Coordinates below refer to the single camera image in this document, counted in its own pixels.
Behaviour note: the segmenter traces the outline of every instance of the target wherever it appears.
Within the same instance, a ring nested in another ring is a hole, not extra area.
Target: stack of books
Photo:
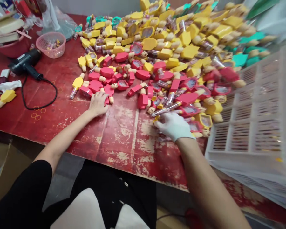
[[[13,18],[15,13],[11,12],[0,17],[0,44],[17,41],[20,38],[15,31],[23,27],[24,22],[21,19]]]

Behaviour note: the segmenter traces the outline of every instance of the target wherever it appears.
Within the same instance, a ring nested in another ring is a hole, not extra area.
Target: white cloth
[[[15,90],[16,88],[21,86],[22,84],[20,80],[16,80],[13,82],[5,82],[0,84],[0,91],[4,93],[6,90]]]
[[[93,190],[83,190],[51,225],[51,229],[105,229],[99,202]],[[124,204],[115,229],[136,228],[149,229],[134,209]]]

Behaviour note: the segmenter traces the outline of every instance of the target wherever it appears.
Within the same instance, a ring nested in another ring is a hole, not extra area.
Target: white plastic crate
[[[247,85],[227,96],[205,157],[286,208],[286,46],[240,76]]]

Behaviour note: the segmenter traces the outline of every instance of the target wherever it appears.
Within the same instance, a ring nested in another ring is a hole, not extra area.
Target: floor
[[[43,210],[45,210],[51,204],[66,199],[70,196],[75,178],[81,170],[83,163],[83,158],[68,153],[63,154],[47,193]],[[188,193],[175,188],[167,187],[162,184],[157,184],[157,202],[158,205],[169,210],[171,213],[181,215],[184,214],[186,209],[193,207],[192,200]],[[258,223],[256,220],[254,220],[254,218],[252,219],[247,217],[247,220],[253,229],[271,228]]]

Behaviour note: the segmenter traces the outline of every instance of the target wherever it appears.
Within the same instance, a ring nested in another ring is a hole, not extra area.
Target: worn red table surface
[[[71,15],[75,22],[85,22],[84,16]],[[36,40],[36,28],[30,32]],[[84,55],[80,40],[66,43],[65,53],[58,59],[45,55],[35,66],[36,70],[58,88],[56,101],[46,109],[29,111],[24,108],[21,91],[17,97],[0,108],[0,130],[46,145],[56,134],[82,114],[89,100],[79,92],[69,99],[73,80],[82,70],[77,58]],[[0,53],[0,72],[10,60]],[[9,81],[24,77],[9,76]],[[115,92],[114,104],[106,115],[94,119],[75,138],[67,152],[96,161],[141,177],[187,191],[179,151],[173,143],[157,141],[153,120],[145,110],[137,110],[137,96],[128,98],[127,91]],[[24,87],[24,96],[29,107],[42,106],[54,97],[54,88],[45,82],[29,77]],[[204,140],[199,139],[203,150]],[[224,184],[237,204],[245,211],[286,223],[286,210],[239,182],[220,174]]]

